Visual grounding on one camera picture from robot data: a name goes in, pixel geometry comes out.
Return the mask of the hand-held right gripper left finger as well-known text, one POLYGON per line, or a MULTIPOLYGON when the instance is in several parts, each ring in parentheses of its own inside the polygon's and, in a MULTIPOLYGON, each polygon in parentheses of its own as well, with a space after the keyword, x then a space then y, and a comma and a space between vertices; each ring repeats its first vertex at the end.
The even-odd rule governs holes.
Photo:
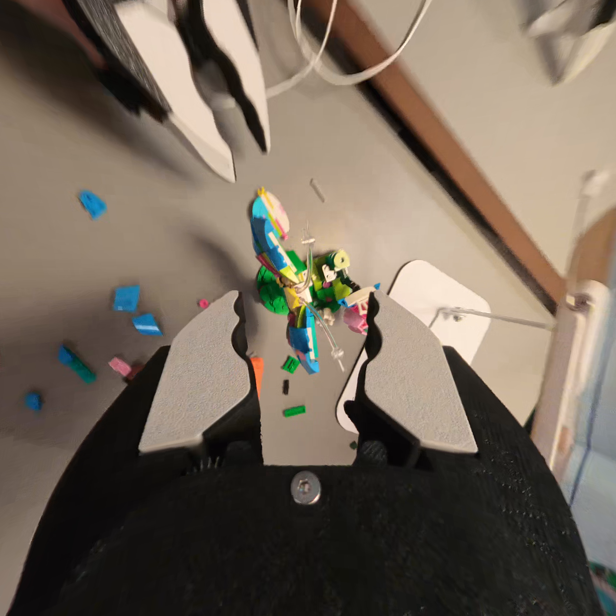
POLYGON ((174 338, 139 453, 187 449, 208 463, 264 463, 256 374, 240 291, 215 300, 174 338))

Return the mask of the lego butterfly model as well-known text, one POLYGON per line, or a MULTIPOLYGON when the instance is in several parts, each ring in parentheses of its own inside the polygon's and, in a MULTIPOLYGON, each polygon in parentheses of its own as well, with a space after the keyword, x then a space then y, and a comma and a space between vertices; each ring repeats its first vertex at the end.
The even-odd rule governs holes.
POLYGON ((292 350, 283 369, 293 373, 301 365, 308 374, 318 374, 319 346, 317 327, 327 336, 331 356, 344 371, 344 351, 338 345, 331 327, 341 312, 346 327, 367 335, 368 301, 379 283, 360 287, 349 274, 350 258, 338 249, 315 254, 315 239, 304 228, 301 243, 305 257, 285 248, 290 223, 280 200, 261 187, 250 210, 251 241, 261 267, 256 288, 262 305, 287 320, 287 341, 292 350))

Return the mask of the white booklet stand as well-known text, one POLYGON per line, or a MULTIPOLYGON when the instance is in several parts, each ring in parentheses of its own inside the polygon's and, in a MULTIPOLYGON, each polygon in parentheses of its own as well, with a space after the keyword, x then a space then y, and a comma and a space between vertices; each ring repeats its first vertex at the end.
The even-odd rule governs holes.
MULTIPOLYGON (((548 324, 493 314, 485 299, 426 261, 404 265, 389 296, 424 323, 443 350, 454 349, 467 363, 473 361, 489 321, 551 330, 548 324)), ((610 304, 611 293, 604 284, 583 280, 575 288, 573 304, 566 301, 558 309, 531 438, 559 481, 566 474, 577 429, 578 403, 592 376, 610 304)), ((362 350, 336 406, 339 425, 354 435, 358 431, 347 417, 344 404, 354 398, 358 372, 365 360, 366 351, 362 350)))

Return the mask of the scattered loose lego bricks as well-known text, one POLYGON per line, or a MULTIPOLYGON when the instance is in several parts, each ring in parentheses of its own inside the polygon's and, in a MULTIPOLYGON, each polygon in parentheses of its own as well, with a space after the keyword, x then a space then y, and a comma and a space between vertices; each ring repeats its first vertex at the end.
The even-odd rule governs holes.
POLYGON ((266 459, 345 440, 333 416, 343 374, 319 333, 320 373, 281 369, 292 351, 284 316, 261 304, 251 242, 254 189, 108 196, 96 220, 67 215, 26 225, 18 258, 12 346, 4 343, 1 431, 73 451, 137 368, 205 305, 242 294, 249 351, 264 360, 266 459))

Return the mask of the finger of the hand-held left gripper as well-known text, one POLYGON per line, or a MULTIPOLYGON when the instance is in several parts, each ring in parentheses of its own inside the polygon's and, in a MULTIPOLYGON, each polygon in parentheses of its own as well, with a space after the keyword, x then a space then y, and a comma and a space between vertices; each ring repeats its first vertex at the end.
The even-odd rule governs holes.
POLYGON ((196 87, 189 55, 177 28, 166 14, 142 1, 118 3, 115 11, 169 107, 166 123, 213 172, 234 183, 232 152, 196 87))
POLYGON ((271 148, 264 73, 248 1, 203 1, 203 22, 233 101, 263 153, 271 148))

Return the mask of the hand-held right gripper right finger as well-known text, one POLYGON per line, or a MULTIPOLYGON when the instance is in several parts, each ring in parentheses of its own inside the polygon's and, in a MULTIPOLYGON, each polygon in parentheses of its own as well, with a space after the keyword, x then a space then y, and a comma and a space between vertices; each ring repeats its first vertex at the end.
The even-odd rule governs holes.
POLYGON ((413 467, 424 450, 474 456, 479 447, 437 337, 382 291, 370 293, 366 360, 344 410, 358 449, 381 443, 392 466, 413 467))

